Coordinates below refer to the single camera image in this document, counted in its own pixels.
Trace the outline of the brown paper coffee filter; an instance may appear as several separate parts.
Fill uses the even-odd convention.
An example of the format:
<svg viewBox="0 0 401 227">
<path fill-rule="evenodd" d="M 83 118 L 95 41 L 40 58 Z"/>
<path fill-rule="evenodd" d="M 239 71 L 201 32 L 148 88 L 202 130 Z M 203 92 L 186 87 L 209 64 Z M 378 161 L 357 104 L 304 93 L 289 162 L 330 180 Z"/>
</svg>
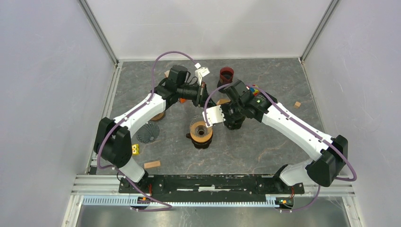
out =
<svg viewBox="0 0 401 227">
<path fill-rule="evenodd" d="M 222 105 L 222 104 L 226 104 L 226 103 L 229 103 L 229 102 L 230 102 L 229 99 L 222 98 L 222 99 L 219 99 L 216 104 L 217 105 Z"/>
</svg>

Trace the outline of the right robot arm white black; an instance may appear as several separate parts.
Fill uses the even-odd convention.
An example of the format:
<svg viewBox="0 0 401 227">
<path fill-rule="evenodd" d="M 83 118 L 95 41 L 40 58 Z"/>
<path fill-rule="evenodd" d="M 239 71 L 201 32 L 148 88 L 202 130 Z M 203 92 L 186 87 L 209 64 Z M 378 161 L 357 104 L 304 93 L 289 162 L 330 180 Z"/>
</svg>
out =
<svg viewBox="0 0 401 227">
<path fill-rule="evenodd" d="M 329 187 L 334 180 L 354 181 L 354 178 L 339 177 L 340 171 L 349 164 L 346 156 L 348 141 L 338 135 L 332 137 L 305 123 L 275 97 L 260 90 L 254 94 L 249 86 L 238 80 L 235 83 L 220 84 L 217 91 L 229 97 L 229 102 L 219 106 L 227 126 L 246 118 L 274 128 L 296 143 L 308 156 L 306 161 L 284 165 L 273 187 L 279 193 L 287 192 L 293 185 L 314 182 Z"/>
</svg>

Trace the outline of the brown glass dripper cup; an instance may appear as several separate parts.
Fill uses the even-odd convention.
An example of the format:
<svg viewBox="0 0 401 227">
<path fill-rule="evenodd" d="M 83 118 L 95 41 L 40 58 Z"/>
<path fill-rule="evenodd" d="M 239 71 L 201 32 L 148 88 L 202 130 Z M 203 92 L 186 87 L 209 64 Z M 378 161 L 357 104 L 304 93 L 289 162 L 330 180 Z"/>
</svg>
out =
<svg viewBox="0 0 401 227">
<path fill-rule="evenodd" d="M 211 135 L 211 136 L 209 137 L 209 139 L 206 140 L 206 141 L 204 141 L 204 142 L 196 141 L 196 140 L 191 136 L 190 133 L 187 133 L 187 134 L 186 134 L 186 138 L 188 138 L 188 139 L 190 139 L 190 140 L 192 141 L 192 144 L 194 145 L 195 148 L 197 148 L 197 149 L 207 149 L 207 148 L 210 146 L 210 144 L 212 143 L 213 135 Z"/>
</svg>

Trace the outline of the clear glass dripper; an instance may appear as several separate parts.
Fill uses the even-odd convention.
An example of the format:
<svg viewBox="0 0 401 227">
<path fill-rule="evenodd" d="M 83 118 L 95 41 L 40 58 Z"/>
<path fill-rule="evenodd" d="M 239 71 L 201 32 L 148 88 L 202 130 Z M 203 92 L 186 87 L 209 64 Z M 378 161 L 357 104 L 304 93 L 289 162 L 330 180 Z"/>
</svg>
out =
<svg viewBox="0 0 401 227">
<path fill-rule="evenodd" d="M 213 135 L 213 130 L 212 127 L 206 127 L 205 121 L 202 117 L 197 117 L 192 119 L 190 123 L 190 134 L 196 141 L 204 142 Z"/>
</svg>

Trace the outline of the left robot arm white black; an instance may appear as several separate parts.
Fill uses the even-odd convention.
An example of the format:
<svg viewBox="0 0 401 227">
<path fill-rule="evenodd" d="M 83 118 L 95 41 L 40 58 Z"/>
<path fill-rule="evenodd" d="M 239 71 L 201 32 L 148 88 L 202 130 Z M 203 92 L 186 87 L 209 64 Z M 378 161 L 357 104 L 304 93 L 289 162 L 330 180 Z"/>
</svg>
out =
<svg viewBox="0 0 401 227">
<path fill-rule="evenodd" d="M 148 179 L 145 177 L 146 171 L 132 156 L 132 136 L 181 98 L 191 100 L 195 107 L 214 106 L 214 102 L 207 100 L 209 94 L 202 81 L 209 73 L 207 67 L 198 68 L 195 71 L 197 82 L 191 84 L 187 81 L 191 75 L 188 69 L 174 65 L 168 76 L 138 105 L 114 119 L 103 118 L 99 122 L 94 142 L 94 152 L 98 158 L 108 161 L 130 178 L 130 186 L 136 192 L 144 192 L 148 188 Z"/>
</svg>

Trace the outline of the grey ribbed dripper cone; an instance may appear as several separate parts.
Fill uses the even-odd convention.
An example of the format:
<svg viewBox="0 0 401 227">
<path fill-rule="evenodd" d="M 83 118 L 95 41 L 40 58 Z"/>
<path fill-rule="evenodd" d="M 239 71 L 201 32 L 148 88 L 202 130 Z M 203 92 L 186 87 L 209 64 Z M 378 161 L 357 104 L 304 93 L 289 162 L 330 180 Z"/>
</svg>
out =
<svg viewBox="0 0 401 227">
<path fill-rule="evenodd" d="M 154 142 L 159 134 L 159 126 L 153 122 L 147 122 L 136 132 L 136 138 L 139 142 L 148 144 Z"/>
</svg>

